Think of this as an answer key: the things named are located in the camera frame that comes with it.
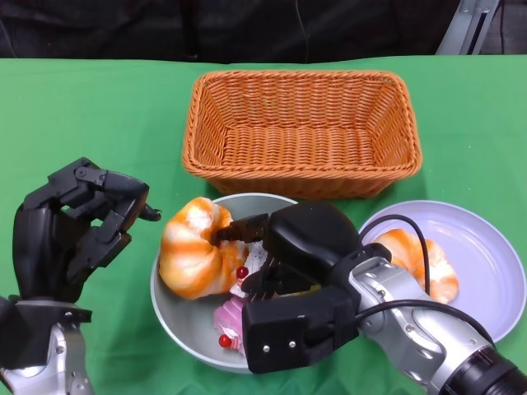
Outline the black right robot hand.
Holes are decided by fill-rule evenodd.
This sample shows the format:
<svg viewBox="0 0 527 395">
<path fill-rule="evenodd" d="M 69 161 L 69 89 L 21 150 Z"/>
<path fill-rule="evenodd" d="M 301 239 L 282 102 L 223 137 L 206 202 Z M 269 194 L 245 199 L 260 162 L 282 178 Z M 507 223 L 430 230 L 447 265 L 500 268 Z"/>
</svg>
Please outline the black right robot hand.
<svg viewBox="0 0 527 395">
<path fill-rule="evenodd" d="M 251 301 L 325 286 L 335 265 L 362 249 L 356 226 L 327 202 L 297 203 L 233 221 L 213 239 L 263 244 L 264 264 L 241 287 Z"/>
</svg>

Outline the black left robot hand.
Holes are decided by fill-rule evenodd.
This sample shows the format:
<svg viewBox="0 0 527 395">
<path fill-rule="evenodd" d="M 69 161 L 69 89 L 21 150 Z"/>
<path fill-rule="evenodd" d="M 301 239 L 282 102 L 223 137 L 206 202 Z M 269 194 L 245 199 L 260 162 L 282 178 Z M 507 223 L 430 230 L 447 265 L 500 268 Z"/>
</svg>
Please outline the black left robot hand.
<svg viewBox="0 0 527 395">
<path fill-rule="evenodd" d="M 12 256 L 20 296 L 76 303 L 84 283 L 130 243 L 137 219 L 159 221 L 149 186 L 82 157 L 52 173 L 16 210 Z"/>
</svg>

